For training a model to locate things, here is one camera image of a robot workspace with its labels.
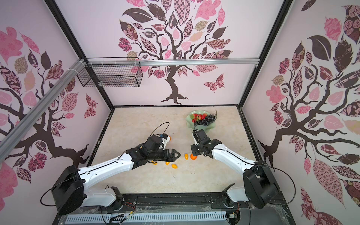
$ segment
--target black cable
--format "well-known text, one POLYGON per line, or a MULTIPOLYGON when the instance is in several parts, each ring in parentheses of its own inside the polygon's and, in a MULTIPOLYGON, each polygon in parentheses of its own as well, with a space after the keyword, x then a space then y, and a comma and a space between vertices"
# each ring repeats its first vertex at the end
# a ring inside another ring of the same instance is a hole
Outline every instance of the black cable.
MULTIPOLYGON (((228 151, 226 151, 225 149, 220 149, 220 148, 214 148, 214 149, 223 150, 223 151, 225 151, 225 152, 228 152, 228 151)), ((296 186, 295 186, 295 182, 294 182, 294 180, 290 177, 290 175, 289 175, 289 174, 287 174, 285 171, 283 171, 283 170, 281 170, 281 169, 279 169, 279 168, 273 167, 273 166, 257 165, 257 164, 248 163, 248 162, 246 162, 246 161, 242 160, 241 158, 239 158, 238 156, 236 156, 236 155, 232 154, 231 152, 228 152, 228 153, 230 153, 231 155, 235 156, 235 157, 236 157, 236 158, 238 158, 239 160, 241 160, 241 161, 243 161, 244 163, 247 163, 247 164, 249 164, 249 165, 253 165, 253 166, 262 166, 262 167, 269 167, 269 168, 273 168, 273 169, 276 169, 276 170, 280 170, 281 172, 283 172, 284 174, 286 174, 286 175, 290 178, 290 180, 292 181, 292 183, 293 183, 293 185, 294 185, 294 196, 293 196, 293 198, 290 200, 290 202, 287 202, 287 203, 285 203, 285 204, 276 204, 276 203, 271 203, 271 202, 268 202, 269 204, 272 204, 272 205, 277 205, 277 206, 286 206, 287 204, 291 203, 291 202, 295 199, 295 195, 296 195, 296 186)))

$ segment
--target pink butterfly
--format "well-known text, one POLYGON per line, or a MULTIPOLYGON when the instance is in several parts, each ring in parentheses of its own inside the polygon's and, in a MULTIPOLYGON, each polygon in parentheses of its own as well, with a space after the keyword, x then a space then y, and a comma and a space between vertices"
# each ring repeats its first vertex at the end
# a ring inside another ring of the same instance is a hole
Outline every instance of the pink butterfly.
POLYGON ((96 103, 95 100, 91 100, 90 96, 88 96, 87 94, 86 94, 86 101, 87 104, 89 105, 89 108, 87 108, 87 110, 85 111, 84 118, 87 118, 89 116, 95 116, 96 111, 94 108, 96 108, 96 105, 98 103, 96 103))
POLYGON ((209 87, 210 90, 212 90, 214 93, 215 93, 215 90, 217 88, 220 88, 220 87, 224 87, 224 82, 223 82, 223 79, 224 79, 224 74, 221 74, 215 81, 215 83, 213 82, 205 82, 204 85, 209 87))

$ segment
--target pink leaf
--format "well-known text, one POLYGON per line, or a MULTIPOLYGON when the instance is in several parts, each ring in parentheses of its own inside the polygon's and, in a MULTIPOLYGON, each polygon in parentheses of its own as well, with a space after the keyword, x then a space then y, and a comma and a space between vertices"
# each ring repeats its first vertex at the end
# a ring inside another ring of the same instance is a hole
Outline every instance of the pink leaf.
POLYGON ((336 130, 343 128, 344 124, 342 124, 341 121, 335 116, 328 115, 327 117, 325 117, 324 126, 329 130, 336 130))
POLYGON ((328 97, 328 102, 330 105, 337 105, 342 99, 343 91, 335 92, 328 97))
POLYGON ((0 113, 0 126, 5 125, 8 122, 8 116, 0 113))
POLYGON ((304 168, 305 168, 306 174, 309 174, 310 170, 311 170, 310 158, 306 158, 306 160, 304 162, 304 168))
POLYGON ((320 95, 319 87, 316 87, 309 93, 309 98, 313 101, 316 101, 319 98, 319 95, 320 95))
POLYGON ((7 105, 9 104, 11 101, 13 100, 13 98, 11 97, 11 95, 9 95, 6 92, 0 91, 0 103, 7 105))
POLYGON ((311 109, 310 106, 304 105, 304 106, 298 108, 296 111, 300 114, 304 114, 304 113, 307 113, 310 109, 311 109))
POLYGON ((23 98, 23 103, 28 106, 35 106, 36 105, 36 97, 32 91, 29 91, 25 94, 23 98))
POLYGON ((169 41, 165 37, 161 37, 161 44, 163 46, 167 46, 169 44, 169 41))
POLYGON ((181 44, 181 47, 183 48, 184 51, 188 50, 190 48, 190 46, 191 46, 191 42, 189 42, 189 41, 183 42, 181 44))

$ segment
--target wire basket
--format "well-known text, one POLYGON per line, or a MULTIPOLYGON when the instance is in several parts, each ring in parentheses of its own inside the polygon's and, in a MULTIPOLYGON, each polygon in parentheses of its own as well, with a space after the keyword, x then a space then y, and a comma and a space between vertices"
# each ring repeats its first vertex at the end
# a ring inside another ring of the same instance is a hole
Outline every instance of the wire basket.
POLYGON ((77 74, 77 78, 83 87, 93 87, 96 82, 102 87, 140 87, 143 72, 139 58, 124 58, 131 61, 90 62, 77 74))

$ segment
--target green plate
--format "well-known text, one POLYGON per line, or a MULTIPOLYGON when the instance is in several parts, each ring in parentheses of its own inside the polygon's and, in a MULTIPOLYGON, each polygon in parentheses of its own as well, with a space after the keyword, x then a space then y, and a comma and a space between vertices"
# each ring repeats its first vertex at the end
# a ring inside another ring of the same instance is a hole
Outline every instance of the green plate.
MULTIPOLYGON (((201 115, 204 114, 204 113, 209 114, 209 112, 208 112, 208 111, 205 111, 205 110, 195 110, 195 111, 192 111, 192 112, 186 117, 187 125, 188 125, 188 127, 191 128, 191 129, 194 129, 194 123, 193 123, 193 120, 191 119, 190 115, 192 115, 192 114, 194 114, 194 113, 196 113, 196 114, 201 114, 201 115)), ((207 132, 208 130, 210 130, 210 129, 214 128, 214 127, 215 127, 215 122, 212 122, 209 126, 202 126, 202 125, 200 125, 200 126, 196 126, 195 129, 198 129, 198 130, 203 129, 205 132, 207 132)))

